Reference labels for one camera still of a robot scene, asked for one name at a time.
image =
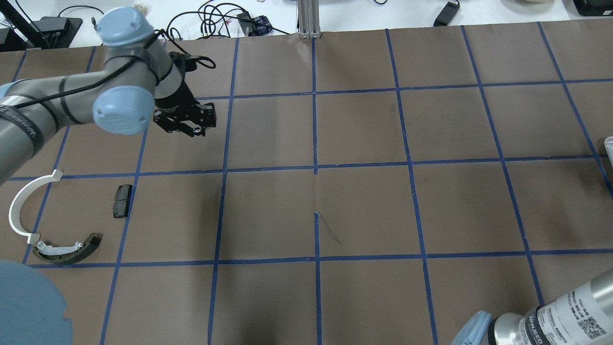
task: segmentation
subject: qr code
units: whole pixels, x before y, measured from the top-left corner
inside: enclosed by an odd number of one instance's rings
[[[598,322],[596,322],[593,317],[588,317],[586,320],[579,321],[577,324],[585,332],[585,335],[590,337],[590,339],[596,339],[601,335],[607,334],[607,332],[600,327]]]

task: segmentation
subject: dark green curved object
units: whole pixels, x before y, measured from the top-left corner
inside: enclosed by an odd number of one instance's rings
[[[38,251],[36,246],[32,246],[32,253],[36,255],[37,258],[49,262],[55,265],[71,265],[73,263],[77,263],[86,257],[90,256],[94,250],[100,246],[100,242],[102,241],[102,235],[97,233],[92,233],[86,240],[83,242],[83,247],[75,250],[72,253],[62,254],[62,255],[45,255]]]

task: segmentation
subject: curved white object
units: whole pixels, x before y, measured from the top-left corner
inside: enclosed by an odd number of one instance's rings
[[[26,202],[30,194],[33,191],[37,190],[39,187],[44,186],[51,182],[59,181],[63,176],[63,173],[60,170],[53,170],[51,175],[41,176],[30,183],[23,186],[23,188],[15,195],[13,202],[10,204],[9,208],[9,223],[10,227],[18,233],[19,235],[28,237],[28,244],[36,244],[40,239],[39,234],[29,233],[24,230],[23,225],[21,225],[21,207],[23,203]]]

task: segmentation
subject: black metal bar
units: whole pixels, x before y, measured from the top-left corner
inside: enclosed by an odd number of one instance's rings
[[[49,43],[41,33],[36,31],[28,21],[26,21],[17,10],[9,3],[9,0],[0,0],[0,12],[8,19],[15,27],[26,36],[26,38],[34,44],[35,47],[49,49]]]

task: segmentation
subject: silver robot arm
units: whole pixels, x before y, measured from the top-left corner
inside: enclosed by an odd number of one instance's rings
[[[215,127],[212,104],[194,99],[185,72],[138,10],[112,10],[96,31],[110,47],[103,71],[0,86],[0,185],[65,126],[96,122],[111,133],[136,134],[157,106],[154,120],[168,132],[204,135]],[[182,114],[201,115],[200,127],[181,123]]]

